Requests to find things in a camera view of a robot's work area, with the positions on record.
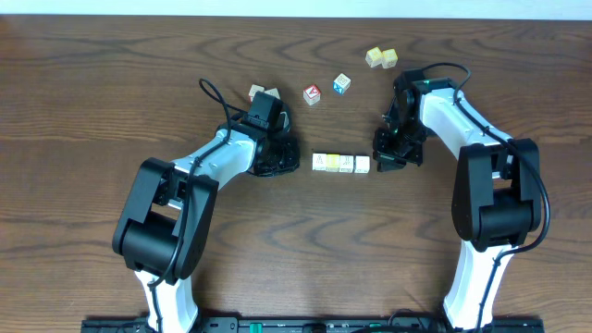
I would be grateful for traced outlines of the green sided white block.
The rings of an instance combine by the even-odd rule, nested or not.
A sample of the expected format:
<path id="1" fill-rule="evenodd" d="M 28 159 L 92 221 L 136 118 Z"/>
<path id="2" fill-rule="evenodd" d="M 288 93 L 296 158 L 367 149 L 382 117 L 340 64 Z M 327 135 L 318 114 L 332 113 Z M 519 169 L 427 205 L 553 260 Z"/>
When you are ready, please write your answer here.
<path id="1" fill-rule="evenodd" d="M 355 156 L 355 173 L 367 174 L 371 167 L 371 159 L 366 155 Z"/>

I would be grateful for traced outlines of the white block with figure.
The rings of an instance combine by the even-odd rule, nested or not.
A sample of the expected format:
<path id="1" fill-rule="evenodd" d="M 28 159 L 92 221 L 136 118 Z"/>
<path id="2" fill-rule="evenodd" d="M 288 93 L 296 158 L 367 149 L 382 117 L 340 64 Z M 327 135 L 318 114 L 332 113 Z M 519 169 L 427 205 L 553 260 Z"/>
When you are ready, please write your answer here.
<path id="1" fill-rule="evenodd" d="M 339 172 L 352 173 L 355 169 L 355 157 L 353 155 L 342 154 L 339 157 Z"/>

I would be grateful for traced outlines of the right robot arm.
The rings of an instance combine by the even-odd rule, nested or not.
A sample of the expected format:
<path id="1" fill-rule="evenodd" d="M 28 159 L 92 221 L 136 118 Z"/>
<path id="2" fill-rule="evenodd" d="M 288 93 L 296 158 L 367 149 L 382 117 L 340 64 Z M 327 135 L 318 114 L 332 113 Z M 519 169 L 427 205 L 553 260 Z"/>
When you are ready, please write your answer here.
<path id="1" fill-rule="evenodd" d="M 403 71 L 376 130 L 373 157 L 380 172 L 423 162 L 423 144 L 439 137 L 457 160 L 451 201 L 461 239 L 443 318 L 420 318 L 426 332 L 541 332 L 535 318 L 496 319 L 500 282 L 512 257 L 537 247 L 549 230 L 549 196 L 539 174 L 539 150 L 488 123 L 450 78 L 430 79 L 427 68 Z M 537 231 L 532 243 L 526 238 Z"/>

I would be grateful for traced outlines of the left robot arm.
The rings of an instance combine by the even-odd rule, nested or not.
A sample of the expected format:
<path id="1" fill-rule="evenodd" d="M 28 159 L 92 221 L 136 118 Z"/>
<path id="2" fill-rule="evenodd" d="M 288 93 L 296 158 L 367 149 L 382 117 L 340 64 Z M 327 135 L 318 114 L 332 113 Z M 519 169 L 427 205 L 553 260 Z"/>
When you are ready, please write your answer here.
<path id="1" fill-rule="evenodd" d="M 151 157 L 140 165 L 112 247 L 142 283 L 147 329 L 188 332 L 198 318 L 191 274 L 203 255 L 218 192 L 241 173 L 275 177 L 299 165 L 289 107 L 263 92 L 194 153 L 171 162 Z"/>

